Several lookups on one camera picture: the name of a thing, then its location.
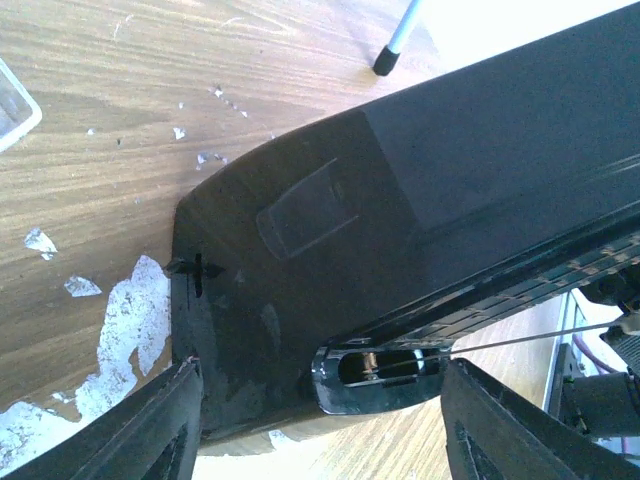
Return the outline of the clear plastic metronome cover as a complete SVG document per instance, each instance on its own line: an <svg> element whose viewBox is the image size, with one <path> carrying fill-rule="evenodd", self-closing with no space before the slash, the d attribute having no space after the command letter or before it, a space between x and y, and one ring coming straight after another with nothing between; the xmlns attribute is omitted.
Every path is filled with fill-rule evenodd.
<svg viewBox="0 0 640 480"><path fill-rule="evenodd" d="M42 110L9 66L0 60L0 152L3 153L33 130L42 120Z"/></svg>

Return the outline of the black metronome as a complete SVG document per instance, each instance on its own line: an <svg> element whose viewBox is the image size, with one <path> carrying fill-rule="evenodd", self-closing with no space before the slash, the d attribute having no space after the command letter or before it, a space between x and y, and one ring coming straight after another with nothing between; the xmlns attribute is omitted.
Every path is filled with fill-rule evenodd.
<svg viewBox="0 0 640 480"><path fill-rule="evenodd" d="M436 397L457 340L572 289L639 306L639 7L281 135L177 205L202 440Z"/></svg>

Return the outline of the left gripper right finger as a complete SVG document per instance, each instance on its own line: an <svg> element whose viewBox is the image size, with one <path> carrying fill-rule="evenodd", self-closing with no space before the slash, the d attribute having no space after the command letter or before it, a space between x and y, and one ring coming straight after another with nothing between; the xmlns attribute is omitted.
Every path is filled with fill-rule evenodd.
<svg viewBox="0 0 640 480"><path fill-rule="evenodd" d="M454 479L637 479L639 467L547 415L466 359L442 386Z"/></svg>

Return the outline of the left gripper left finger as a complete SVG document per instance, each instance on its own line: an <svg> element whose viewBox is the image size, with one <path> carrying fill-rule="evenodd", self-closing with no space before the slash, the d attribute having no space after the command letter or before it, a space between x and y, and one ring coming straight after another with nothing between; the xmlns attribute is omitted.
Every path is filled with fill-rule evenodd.
<svg viewBox="0 0 640 480"><path fill-rule="evenodd" d="M8 479L190 479L201 435L200 362L185 360Z"/></svg>

